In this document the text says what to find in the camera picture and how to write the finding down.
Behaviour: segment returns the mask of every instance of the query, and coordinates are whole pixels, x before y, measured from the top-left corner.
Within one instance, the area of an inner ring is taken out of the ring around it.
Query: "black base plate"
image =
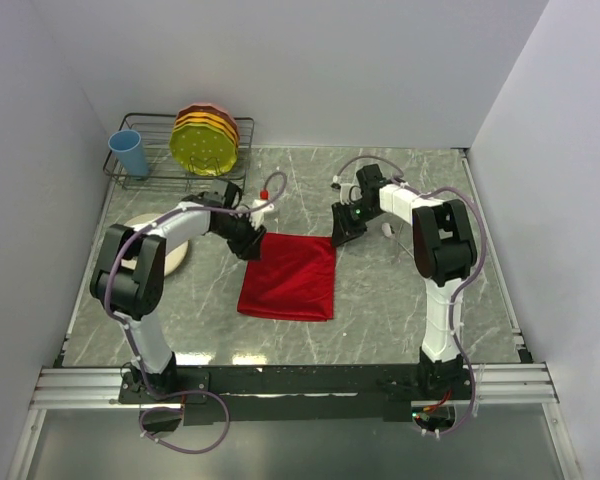
[[[417,369],[417,364],[179,366],[177,390],[210,390],[220,395],[232,421],[382,418],[406,422],[411,421],[412,401],[438,400],[444,394],[423,396]],[[464,385],[468,372],[464,373],[454,385],[445,387],[452,389],[454,400],[471,396],[471,389]],[[119,397],[122,404],[181,404],[184,400],[185,425],[224,421],[213,399],[191,395],[156,401],[143,386],[130,382],[131,375],[125,374]]]

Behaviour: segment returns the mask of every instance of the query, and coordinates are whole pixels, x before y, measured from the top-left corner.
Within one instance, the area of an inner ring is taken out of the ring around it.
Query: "red towel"
[[[333,318],[336,251],[329,237],[267,233],[247,265],[238,312],[280,320]]]

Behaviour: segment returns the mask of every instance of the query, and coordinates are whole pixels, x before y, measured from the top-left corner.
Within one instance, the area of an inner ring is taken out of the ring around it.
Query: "blue cup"
[[[109,137],[109,148],[129,175],[146,177],[149,164],[142,146],[142,137],[135,130],[120,130]]]

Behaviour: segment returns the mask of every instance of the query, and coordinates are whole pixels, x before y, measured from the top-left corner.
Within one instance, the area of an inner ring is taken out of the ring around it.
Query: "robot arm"
[[[240,189],[231,182],[215,180],[209,191],[183,199],[172,210],[171,216],[160,225],[139,236],[124,256],[136,258],[132,270],[120,267],[115,274],[111,309],[125,321],[121,327],[133,337],[138,352],[154,389],[169,392],[176,382],[175,354],[168,346],[155,312],[164,286],[165,257],[175,248],[198,235],[212,232],[227,240],[229,249],[242,260],[260,258],[260,244],[266,233],[262,226],[264,212],[273,205],[253,214],[230,214],[209,210],[191,210],[192,207],[219,207],[230,209],[241,197]],[[253,207],[264,200],[255,200]],[[135,231],[146,227],[112,225],[102,242],[90,283],[90,293],[105,303],[107,281],[116,256]],[[138,359],[132,360],[132,372],[140,380]]]
[[[363,167],[356,176],[361,198],[331,207],[332,245],[338,247],[360,237],[367,230],[366,222],[385,212],[412,226],[415,264],[427,292],[420,364],[431,372],[425,375],[427,385],[452,381],[454,372],[462,368],[462,358],[449,328],[451,295],[477,260],[467,209],[461,200],[421,198],[384,178],[378,165]],[[455,326],[460,325],[461,302],[462,292],[455,299]]]

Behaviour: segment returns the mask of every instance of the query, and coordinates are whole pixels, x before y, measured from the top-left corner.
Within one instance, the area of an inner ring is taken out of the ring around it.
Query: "wire rack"
[[[235,119],[240,133],[238,160],[230,172],[216,177],[190,173],[173,159],[169,150],[169,139],[175,119],[176,115],[160,113],[125,115],[119,130],[130,128],[142,135],[142,143],[149,163],[149,176],[140,178],[128,175],[111,151],[104,162],[103,171],[124,189],[196,192],[205,190],[214,179],[221,178],[236,183],[244,191],[255,128],[253,118]]]

